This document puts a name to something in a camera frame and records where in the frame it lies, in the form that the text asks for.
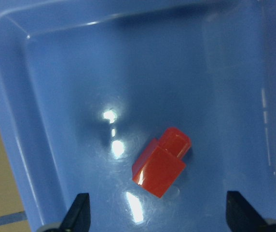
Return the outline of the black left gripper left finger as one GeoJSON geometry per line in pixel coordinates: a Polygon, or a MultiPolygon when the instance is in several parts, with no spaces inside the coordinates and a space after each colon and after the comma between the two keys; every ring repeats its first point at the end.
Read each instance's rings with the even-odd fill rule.
{"type": "Polygon", "coordinates": [[[62,232],[88,232],[91,225],[90,198],[79,193],[64,217],[59,229],[62,232]]]}

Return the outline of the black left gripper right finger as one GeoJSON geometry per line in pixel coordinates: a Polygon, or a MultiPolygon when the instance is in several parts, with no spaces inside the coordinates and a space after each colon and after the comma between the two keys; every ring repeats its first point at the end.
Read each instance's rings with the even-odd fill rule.
{"type": "Polygon", "coordinates": [[[238,191],[227,191],[225,216],[232,232],[272,231],[272,227],[238,191]]]}

